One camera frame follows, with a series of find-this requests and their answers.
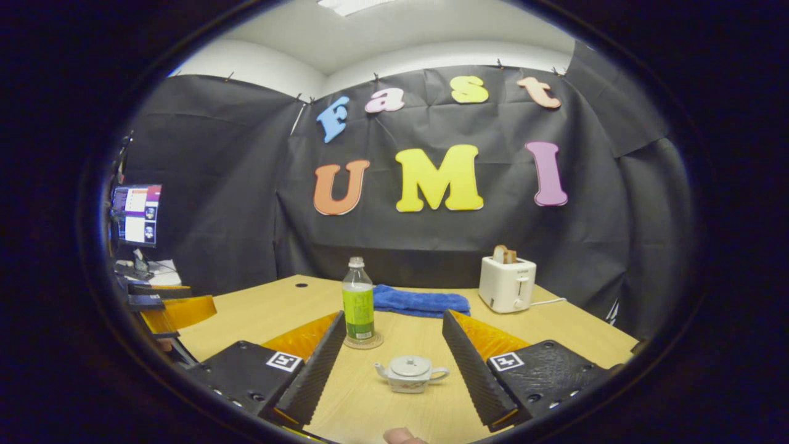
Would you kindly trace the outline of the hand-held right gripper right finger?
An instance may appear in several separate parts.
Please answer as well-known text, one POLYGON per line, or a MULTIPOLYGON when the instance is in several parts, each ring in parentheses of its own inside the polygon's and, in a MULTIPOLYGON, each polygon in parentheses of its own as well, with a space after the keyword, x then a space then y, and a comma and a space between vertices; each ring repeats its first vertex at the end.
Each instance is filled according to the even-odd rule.
POLYGON ((617 366, 604 368, 556 340, 530 345, 455 310, 443 312, 442 335, 490 432, 573 405, 617 372, 617 366))

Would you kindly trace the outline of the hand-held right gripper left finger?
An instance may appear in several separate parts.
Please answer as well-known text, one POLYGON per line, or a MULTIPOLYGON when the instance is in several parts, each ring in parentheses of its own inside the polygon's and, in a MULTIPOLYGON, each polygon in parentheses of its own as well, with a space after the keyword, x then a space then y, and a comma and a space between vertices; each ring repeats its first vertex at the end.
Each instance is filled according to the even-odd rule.
POLYGON ((187 368, 217 396, 290 429, 310 424, 346 337, 338 310, 262 345, 239 340, 187 368))

